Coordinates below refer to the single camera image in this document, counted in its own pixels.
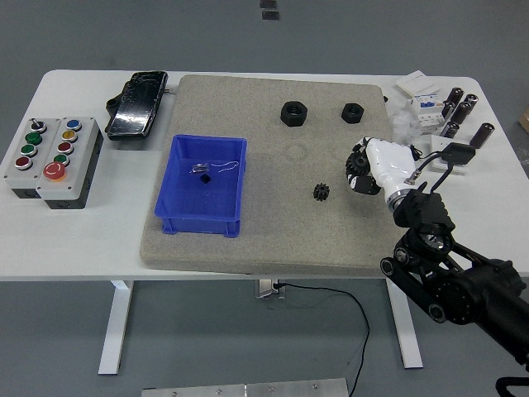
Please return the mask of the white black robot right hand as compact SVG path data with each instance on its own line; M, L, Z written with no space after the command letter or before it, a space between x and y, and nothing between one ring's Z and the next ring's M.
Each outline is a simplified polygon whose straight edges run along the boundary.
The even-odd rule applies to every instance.
M386 203L413 189L407 180L415 171L411 149L373 137L360 139L346 160L349 186L361 194L384 193Z

